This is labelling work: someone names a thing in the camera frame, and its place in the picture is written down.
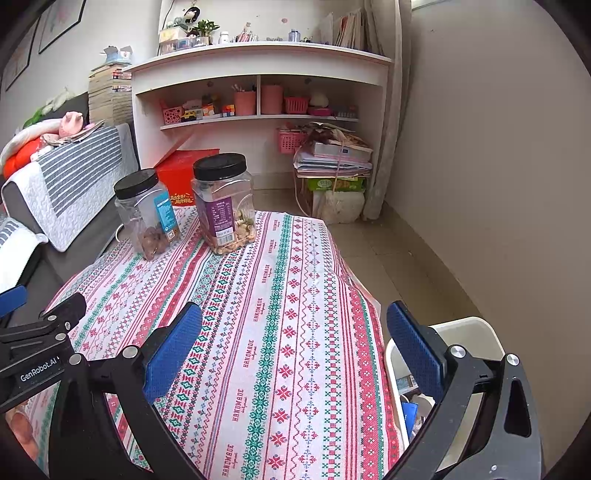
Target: pink basket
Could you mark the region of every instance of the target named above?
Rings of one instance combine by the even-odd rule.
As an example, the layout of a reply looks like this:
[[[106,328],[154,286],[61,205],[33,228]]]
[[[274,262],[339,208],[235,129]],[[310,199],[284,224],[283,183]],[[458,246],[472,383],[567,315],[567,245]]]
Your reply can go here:
[[[304,97],[285,97],[285,112],[292,115],[305,115],[308,111],[308,100]]]
[[[290,130],[279,130],[279,151],[281,153],[296,153],[302,142],[306,139],[304,132],[292,132]]]
[[[167,108],[162,110],[162,115],[164,116],[164,125],[179,124],[184,115],[184,108],[181,106]]]

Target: nuts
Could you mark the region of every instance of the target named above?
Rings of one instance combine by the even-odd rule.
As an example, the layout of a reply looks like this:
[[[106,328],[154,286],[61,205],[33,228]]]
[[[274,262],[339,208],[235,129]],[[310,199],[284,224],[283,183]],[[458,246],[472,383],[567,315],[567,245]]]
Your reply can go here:
[[[138,237],[146,260],[153,260],[156,255],[163,254],[170,244],[160,224],[156,227],[149,226]]]
[[[221,245],[218,247],[212,247],[212,250],[217,255],[224,255],[240,247],[244,247],[246,244],[251,244],[256,240],[256,228],[252,220],[245,218],[245,215],[240,210],[234,212],[234,218],[237,218],[234,222],[234,238],[232,243]],[[216,245],[217,239],[214,238],[209,244]]]

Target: plush doll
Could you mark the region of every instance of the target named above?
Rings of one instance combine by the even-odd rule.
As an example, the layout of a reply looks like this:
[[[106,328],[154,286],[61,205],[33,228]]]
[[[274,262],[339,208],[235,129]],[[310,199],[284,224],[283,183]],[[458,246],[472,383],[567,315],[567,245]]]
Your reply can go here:
[[[195,23],[199,17],[199,14],[201,13],[201,10],[199,10],[196,6],[192,6],[190,8],[187,8],[187,11],[185,12],[184,15],[184,20],[186,24],[192,24]]]
[[[67,112],[60,122],[58,131],[60,138],[76,135],[84,125],[84,117],[80,112]]]

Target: stack of books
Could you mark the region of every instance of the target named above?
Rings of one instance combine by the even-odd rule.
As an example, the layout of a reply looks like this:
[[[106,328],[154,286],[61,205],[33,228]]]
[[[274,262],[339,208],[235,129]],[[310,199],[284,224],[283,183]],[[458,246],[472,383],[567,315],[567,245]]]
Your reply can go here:
[[[294,168],[296,175],[305,179],[369,177],[371,153],[371,148],[361,146],[315,142],[295,154]]]
[[[365,11],[359,8],[335,22],[335,45],[365,50],[365,30]]]
[[[104,120],[114,127],[133,121],[131,73],[121,70],[127,64],[112,62],[92,70],[88,82],[88,107],[91,122]]]

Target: trash can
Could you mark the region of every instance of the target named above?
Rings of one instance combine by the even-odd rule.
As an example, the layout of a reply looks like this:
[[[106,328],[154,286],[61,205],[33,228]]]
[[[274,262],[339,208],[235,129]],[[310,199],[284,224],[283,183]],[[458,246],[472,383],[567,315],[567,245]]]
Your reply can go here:
[[[454,320],[452,322],[431,325],[431,327],[448,345],[453,345],[455,343],[462,345],[474,357],[489,360],[502,360],[505,356],[505,351],[503,350],[495,331],[488,322],[481,318],[468,317]],[[396,379],[407,377],[410,375],[410,370],[402,359],[402,355],[396,348],[394,340],[388,342],[385,355],[391,391],[395,394],[395,406],[397,411],[401,412],[402,407],[400,404],[400,396],[398,395],[398,388],[394,387],[396,386]],[[481,399],[482,394],[472,395],[466,409],[466,414],[464,415],[460,428],[456,433],[452,446],[441,462],[439,469],[453,465],[462,454],[468,436],[472,431],[474,420],[478,414]],[[402,419],[401,423],[400,420],[397,423],[399,423],[398,427],[400,428],[402,435],[402,447],[403,449],[406,449],[409,441],[406,428],[404,427],[404,419]]]

